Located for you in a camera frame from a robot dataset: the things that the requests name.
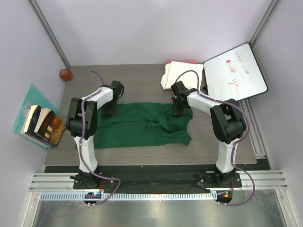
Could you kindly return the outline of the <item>green t shirt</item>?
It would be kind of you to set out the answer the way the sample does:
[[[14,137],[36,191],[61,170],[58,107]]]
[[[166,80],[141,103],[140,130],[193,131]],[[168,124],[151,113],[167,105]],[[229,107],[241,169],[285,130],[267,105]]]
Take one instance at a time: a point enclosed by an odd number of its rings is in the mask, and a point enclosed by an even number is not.
[[[116,104],[113,112],[98,109],[97,130],[93,138],[95,149],[188,145],[187,131],[193,111],[175,115],[173,104]]]

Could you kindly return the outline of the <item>white dry-erase board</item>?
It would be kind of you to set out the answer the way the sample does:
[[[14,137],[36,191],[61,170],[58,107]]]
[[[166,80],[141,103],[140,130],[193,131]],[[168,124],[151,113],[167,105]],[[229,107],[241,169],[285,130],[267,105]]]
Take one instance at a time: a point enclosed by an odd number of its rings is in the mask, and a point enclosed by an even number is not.
[[[249,43],[205,61],[204,71],[208,95],[214,99],[240,101],[268,91]]]

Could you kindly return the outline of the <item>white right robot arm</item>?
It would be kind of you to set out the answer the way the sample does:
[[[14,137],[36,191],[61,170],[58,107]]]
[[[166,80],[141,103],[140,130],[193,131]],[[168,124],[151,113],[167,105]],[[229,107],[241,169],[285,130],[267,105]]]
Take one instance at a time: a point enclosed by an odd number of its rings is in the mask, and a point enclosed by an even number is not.
[[[200,94],[195,88],[187,89],[183,82],[171,86],[174,93],[173,111],[175,115],[184,115],[193,107],[211,117],[213,132],[219,141],[218,159],[214,168],[214,182],[220,187],[231,185],[235,177],[235,154],[247,125],[236,101],[219,101]]]

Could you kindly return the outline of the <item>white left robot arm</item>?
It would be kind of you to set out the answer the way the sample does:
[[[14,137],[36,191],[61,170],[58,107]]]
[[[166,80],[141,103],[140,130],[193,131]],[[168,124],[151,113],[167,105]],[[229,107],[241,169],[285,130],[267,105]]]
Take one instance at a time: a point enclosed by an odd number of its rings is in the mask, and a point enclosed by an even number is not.
[[[78,174],[71,176],[74,189],[95,189],[101,184],[94,149],[98,110],[101,109],[106,117],[112,116],[123,93],[123,84],[114,80],[110,85],[101,85],[90,95],[71,100],[66,125],[76,143],[80,159]]]

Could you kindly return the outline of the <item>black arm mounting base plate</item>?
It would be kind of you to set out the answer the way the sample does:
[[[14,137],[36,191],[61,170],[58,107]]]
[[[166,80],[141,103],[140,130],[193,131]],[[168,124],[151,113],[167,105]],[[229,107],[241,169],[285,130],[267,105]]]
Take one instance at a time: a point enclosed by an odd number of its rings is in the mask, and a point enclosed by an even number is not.
[[[67,173],[74,189],[104,189],[112,191],[121,179],[119,193],[172,193],[205,190],[207,188],[241,188],[239,173],[219,173],[214,165],[154,165],[154,166],[99,166],[97,174],[81,173],[76,166],[47,166],[48,174]]]

